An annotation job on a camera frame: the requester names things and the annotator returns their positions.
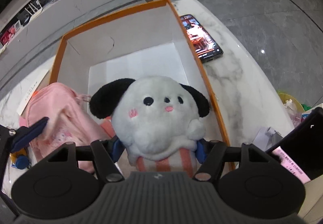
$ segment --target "metal screw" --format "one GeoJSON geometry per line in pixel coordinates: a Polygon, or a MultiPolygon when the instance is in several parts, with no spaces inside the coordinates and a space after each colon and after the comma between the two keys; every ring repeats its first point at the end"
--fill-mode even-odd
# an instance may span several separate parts
{"type": "Polygon", "coordinates": [[[122,180],[122,176],[117,173],[112,173],[112,174],[107,175],[106,179],[109,182],[118,182],[118,181],[122,180]]]}
{"type": "Polygon", "coordinates": [[[211,178],[209,173],[200,172],[194,176],[198,181],[208,181],[211,178]]]}
{"type": "Polygon", "coordinates": [[[16,134],[16,131],[14,129],[9,129],[9,135],[14,136],[16,134]]]}

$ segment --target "white marble table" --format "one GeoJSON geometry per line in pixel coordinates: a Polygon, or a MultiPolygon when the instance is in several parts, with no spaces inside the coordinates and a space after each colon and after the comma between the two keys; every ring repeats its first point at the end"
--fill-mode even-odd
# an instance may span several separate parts
{"type": "MultiPolygon", "coordinates": [[[[283,136],[294,127],[277,93],[258,64],[235,36],[197,0],[174,2],[179,15],[192,14],[223,49],[221,58],[204,64],[219,99],[231,145],[252,142],[261,126],[272,126],[283,136]]],[[[50,69],[49,59],[0,101],[0,124],[18,128],[20,100],[38,71],[50,69]]]]}

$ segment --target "black phone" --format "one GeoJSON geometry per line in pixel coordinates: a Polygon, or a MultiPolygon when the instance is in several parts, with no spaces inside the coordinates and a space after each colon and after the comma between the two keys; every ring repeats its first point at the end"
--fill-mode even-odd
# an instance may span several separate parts
{"type": "Polygon", "coordinates": [[[223,55],[220,46],[192,15],[184,15],[180,19],[202,63],[223,55]]]}
{"type": "Polygon", "coordinates": [[[304,184],[323,175],[323,109],[314,109],[266,153],[304,184]]]}

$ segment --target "red object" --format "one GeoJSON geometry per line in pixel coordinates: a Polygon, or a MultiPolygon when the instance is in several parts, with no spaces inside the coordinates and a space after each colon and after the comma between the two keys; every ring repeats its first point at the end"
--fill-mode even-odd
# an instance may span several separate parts
{"type": "Polygon", "coordinates": [[[0,42],[4,45],[5,43],[7,43],[9,41],[9,32],[6,31],[2,37],[0,38],[0,42]]]}
{"type": "Polygon", "coordinates": [[[15,28],[14,28],[14,27],[12,27],[12,28],[10,28],[10,29],[9,29],[9,32],[10,32],[11,34],[15,34],[15,33],[16,33],[16,30],[15,30],[15,28]]]}
{"type": "Polygon", "coordinates": [[[31,95],[31,98],[33,98],[37,93],[38,93],[38,91],[36,90],[36,91],[31,95]]]}

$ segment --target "pink fabric pouch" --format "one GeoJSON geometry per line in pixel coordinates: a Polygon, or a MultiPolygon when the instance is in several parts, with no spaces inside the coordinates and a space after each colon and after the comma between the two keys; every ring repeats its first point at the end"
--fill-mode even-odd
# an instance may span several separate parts
{"type": "MultiPolygon", "coordinates": [[[[61,83],[53,83],[41,89],[29,102],[26,110],[26,125],[31,126],[43,117],[49,117],[42,134],[30,142],[36,160],[40,161],[67,141],[76,146],[87,146],[94,140],[113,137],[109,120],[104,129],[83,108],[88,96],[76,93],[61,83]]],[[[79,168],[94,172],[90,161],[79,161],[79,168]]]]}

